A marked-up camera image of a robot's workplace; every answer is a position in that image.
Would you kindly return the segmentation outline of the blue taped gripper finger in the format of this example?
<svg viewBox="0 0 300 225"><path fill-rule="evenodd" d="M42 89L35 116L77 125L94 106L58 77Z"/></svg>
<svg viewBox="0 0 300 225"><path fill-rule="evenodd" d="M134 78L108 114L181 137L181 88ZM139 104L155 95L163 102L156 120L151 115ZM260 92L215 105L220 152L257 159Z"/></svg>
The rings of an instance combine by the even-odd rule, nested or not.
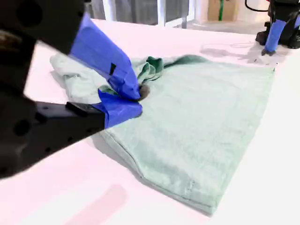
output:
<svg viewBox="0 0 300 225"><path fill-rule="evenodd" d="M271 28L267 37L266 44L264 46L264 49L262 50L262 56L266 54L272 56L275 53L284 27L285 27L285 21L281 21L278 19L276 19L271 24Z"/></svg>

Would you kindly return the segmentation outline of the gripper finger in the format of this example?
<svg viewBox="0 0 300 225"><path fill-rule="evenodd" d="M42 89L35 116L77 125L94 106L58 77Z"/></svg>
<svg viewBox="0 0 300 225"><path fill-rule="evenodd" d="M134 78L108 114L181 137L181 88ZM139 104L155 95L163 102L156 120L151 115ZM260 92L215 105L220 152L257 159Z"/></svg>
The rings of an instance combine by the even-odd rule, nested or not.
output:
<svg viewBox="0 0 300 225"><path fill-rule="evenodd" d="M82 0L1 1L2 82L19 92L26 84L37 41L98 72L122 98L140 101L149 94L128 56L94 24Z"/></svg>
<svg viewBox="0 0 300 225"><path fill-rule="evenodd" d="M23 172L49 155L140 116L138 102L101 93L102 102L55 104L0 93L0 177Z"/></svg>

